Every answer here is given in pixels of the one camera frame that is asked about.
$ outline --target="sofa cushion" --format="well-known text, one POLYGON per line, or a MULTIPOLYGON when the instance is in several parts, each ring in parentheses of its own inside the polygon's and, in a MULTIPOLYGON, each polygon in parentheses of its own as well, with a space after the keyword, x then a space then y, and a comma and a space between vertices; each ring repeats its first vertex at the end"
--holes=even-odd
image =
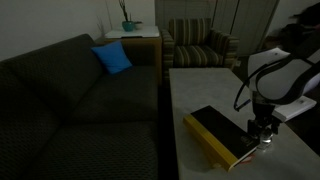
POLYGON ((30 89, 65 118, 102 75, 87 34, 15 57, 6 64, 30 89))
POLYGON ((88 91, 69 122, 129 122, 158 118, 154 66, 132 66, 104 75, 88 91))
POLYGON ((59 124, 53 111, 0 65, 0 179, 17 179, 59 124))
POLYGON ((218 66, 222 66, 222 58, 209 46, 177 46, 175 49, 175 68, 218 66))
POLYGON ((26 179, 157 179, 153 122, 65 126, 26 179))
POLYGON ((122 48, 120 40, 91 49, 99 57, 110 74, 118 73, 132 66, 122 48))

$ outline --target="sofa armrest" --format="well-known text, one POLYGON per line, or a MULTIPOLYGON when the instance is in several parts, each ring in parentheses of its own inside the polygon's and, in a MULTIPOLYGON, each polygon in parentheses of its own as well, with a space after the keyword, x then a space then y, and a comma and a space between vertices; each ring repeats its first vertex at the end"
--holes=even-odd
POLYGON ((223 67, 233 69, 238 58, 238 45, 237 37, 211 29, 209 46, 222 57, 223 67))
POLYGON ((173 67, 175 42, 166 29, 160 30, 162 37, 162 80, 163 85, 169 85, 169 69, 173 67))

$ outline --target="sofa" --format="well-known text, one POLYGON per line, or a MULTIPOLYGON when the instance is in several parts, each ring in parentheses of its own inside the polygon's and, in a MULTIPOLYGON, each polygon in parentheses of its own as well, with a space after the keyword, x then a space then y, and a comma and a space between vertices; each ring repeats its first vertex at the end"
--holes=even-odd
POLYGON ((96 46, 81 34, 0 62, 0 179, 158 179, 152 47, 124 46, 132 66, 110 74, 96 46))

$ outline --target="vase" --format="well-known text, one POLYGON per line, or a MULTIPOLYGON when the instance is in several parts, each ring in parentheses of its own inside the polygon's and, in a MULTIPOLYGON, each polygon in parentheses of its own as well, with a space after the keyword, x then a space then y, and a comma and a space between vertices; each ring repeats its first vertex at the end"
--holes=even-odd
POLYGON ((122 21, 122 27, 126 32, 133 31, 135 23, 133 21, 122 21))
POLYGON ((141 21, 136 21, 134 22, 135 24, 135 29, 139 30, 139 29, 142 29, 143 27, 143 23, 141 21))

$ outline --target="side table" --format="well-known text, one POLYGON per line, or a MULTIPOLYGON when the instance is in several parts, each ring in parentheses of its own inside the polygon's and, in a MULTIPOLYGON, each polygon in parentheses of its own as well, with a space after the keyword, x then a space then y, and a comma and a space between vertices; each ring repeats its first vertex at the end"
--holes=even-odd
POLYGON ((114 29, 105 35, 103 44, 121 40, 123 45, 143 44, 154 47, 155 66, 157 70, 158 86, 162 85, 162 38, 157 26, 146 26, 141 30, 125 32, 122 28, 114 29))

